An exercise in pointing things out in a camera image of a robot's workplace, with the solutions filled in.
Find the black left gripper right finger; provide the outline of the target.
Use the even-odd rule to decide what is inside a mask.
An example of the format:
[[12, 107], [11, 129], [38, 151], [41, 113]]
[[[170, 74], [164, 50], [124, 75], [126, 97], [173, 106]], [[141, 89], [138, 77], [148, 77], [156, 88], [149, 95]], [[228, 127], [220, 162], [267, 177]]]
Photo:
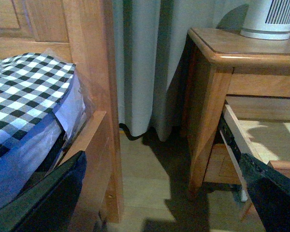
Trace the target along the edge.
[[265, 230], [290, 232], [290, 179], [248, 153], [238, 164]]

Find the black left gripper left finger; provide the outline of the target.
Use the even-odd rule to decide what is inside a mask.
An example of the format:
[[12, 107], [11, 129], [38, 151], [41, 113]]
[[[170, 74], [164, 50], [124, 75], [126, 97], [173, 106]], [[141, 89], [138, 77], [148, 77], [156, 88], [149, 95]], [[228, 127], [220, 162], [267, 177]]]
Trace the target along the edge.
[[87, 159], [79, 151], [0, 209], [0, 232], [66, 232], [77, 204]]

